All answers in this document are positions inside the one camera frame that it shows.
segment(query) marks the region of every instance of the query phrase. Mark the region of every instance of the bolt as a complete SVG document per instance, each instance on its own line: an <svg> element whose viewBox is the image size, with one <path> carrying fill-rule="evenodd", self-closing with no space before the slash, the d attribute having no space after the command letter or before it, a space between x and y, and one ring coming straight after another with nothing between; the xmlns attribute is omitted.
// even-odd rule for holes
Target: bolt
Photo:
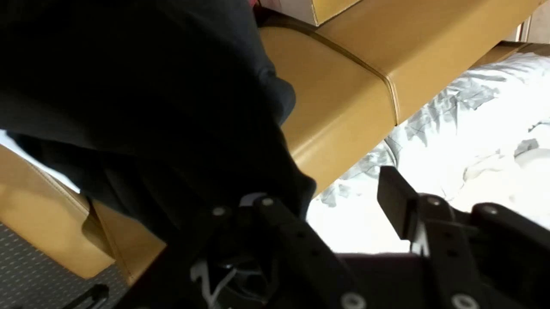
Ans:
<svg viewBox="0 0 550 309"><path fill-rule="evenodd" d="M450 302L456 309L480 309L475 297L471 297L468 293L456 293L456 295L452 295Z"/></svg>
<svg viewBox="0 0 550 309"><path fill-rule="evenodd" d="M430 195L428 197L428 204L432 206L440 206L442 204L442 199L435 197L435 195Z"/></svg>
<svg viewBox="0 0 550 309"><path fill-rule="evenodd" d="M273 199L270 199L270 197L265 197L265 199L261 199L261 204L263 204L263 206L273 206L273 204L275 204L275 201L273 201Z"/></svg>
<svg viewBox="0 0 550 309"><path fill-rule="evenodd" d="M222 206L213 207L212 214L215 214L215 216L224 216L224 214L225 214L225 207L222 207Z"/></svg>
<svg viewBox="0 0 550 309"><path fill-rule="evenodd" d="M349 292L342 295L344 309L366 309L366 302L359 293Z"/></svg>
<svg viewBox="0 0 550 309"><path fill-rule="evenodd" d="M485 204L481 209L485 213L488 213L488 214L497 214L499 213L499 209L495 206L492 206L492 204Z"/></svg>

